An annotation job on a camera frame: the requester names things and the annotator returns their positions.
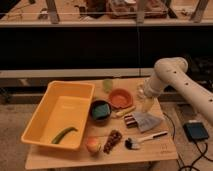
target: small plate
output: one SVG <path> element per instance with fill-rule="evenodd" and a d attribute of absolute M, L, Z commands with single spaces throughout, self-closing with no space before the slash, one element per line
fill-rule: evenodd
<path fill-rule="evenodd" d="M 109 103 L 116 109 L 124 109 L 132 106 L 132 95 L 125 89 L 114 89 L 109 94 Z"/>

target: wooden table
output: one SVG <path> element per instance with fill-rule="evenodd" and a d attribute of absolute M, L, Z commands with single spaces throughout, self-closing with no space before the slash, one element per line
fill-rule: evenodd
<path fill-rule="evenodd" d="M 136 87 L 139 83 L 142 83 L 142 81 L 142 78 L 113 79 L 113 88 L 125 88 L 129 90 L 133 95 L 136 110 L 140 110 L 142 106 L 140 100 L 137 98 Z M 107 100 L 108 94 L 102 91 L 102 80 L 86 82 L 95 84 L 94 97 Z M 112 113 L 111 119 L 104 126 L 96 125 L 88 118 L 83 142 L 79 151 L 74 152 L 31 145 L 26 160 L 26 169 L 73 168 L 176 159 L 177 151 L 170 134 L 156 140 L 144 142 L 141 144 L 140 150 L 127 150 L 124 147 L 124 141 L 128 137 L 142 137 L 151 133 L 168 130 L 168 126 L 157 100 L 155 100 L 150 113 L 163 118 L 163 122 L 159 126 L 143 134 L 139 132 L 138 128 L 126 128 L 123 118 L 114 118 L 114 113 Z M 103 149 L 101 149 L 98 156 L 91 156 L 85 147 L 85 139 L 88 136 L 97 136 L 101 140 L 103 146 L 112 129 L 117 129 L 123 134 L 122 141 L 113 148 L 110 154 L 103 153 Z"/>

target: yellow plastic bin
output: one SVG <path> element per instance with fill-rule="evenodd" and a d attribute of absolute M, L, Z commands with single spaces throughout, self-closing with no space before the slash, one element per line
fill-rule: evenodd
<path fill-rule="evenodd" d="M 77 150 L 82 141 L 94 89 L 94 84 L 51 82 L 21 137 L 22 142 Z M 68 127 L 75 127 L 78 131 L 66 134 L 59 144 L 52 144 L 55 136 Z"/>

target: green pepper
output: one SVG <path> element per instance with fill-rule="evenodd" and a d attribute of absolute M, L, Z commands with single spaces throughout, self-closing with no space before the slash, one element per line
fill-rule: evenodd
<path fill-rule="evenodd" d="M 65 128 L 52 140 L 51 143 L 52 144 L 58 144 L 61 141 L 61 139 L 70 131 L 78 131 L 78 130 L 75 127 Z"/>

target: dark background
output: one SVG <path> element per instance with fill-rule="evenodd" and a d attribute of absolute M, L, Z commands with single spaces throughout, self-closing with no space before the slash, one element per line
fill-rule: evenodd
<path fill-rule="evenodd" d="M 212 26 L 0 28 L 0 70 L 153 67 L 213 56 Z"/>

